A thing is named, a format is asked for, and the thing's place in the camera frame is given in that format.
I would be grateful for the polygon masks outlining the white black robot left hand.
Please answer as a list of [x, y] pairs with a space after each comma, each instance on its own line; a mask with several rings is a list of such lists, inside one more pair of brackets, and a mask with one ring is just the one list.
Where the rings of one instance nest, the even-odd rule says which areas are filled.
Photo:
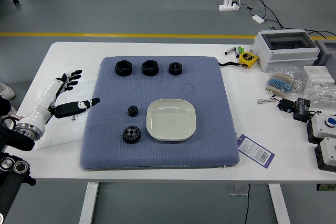
[[81, 78], [81, 73], [81, 70], [76, 70], [72, 73], [64, 73], [60, 78], [54, 79], [38, 99], [32, 113], [20, 119], [15, 130], [20, 133], [29, 132], [43, 135], [45, 125], [52, 116], [58, 119], [73, 116], [98, 104], [100, 99], [93, 98], [56, 105], [59, 95], [72, 90], [73, 86], [78, 83], [77, 80]]

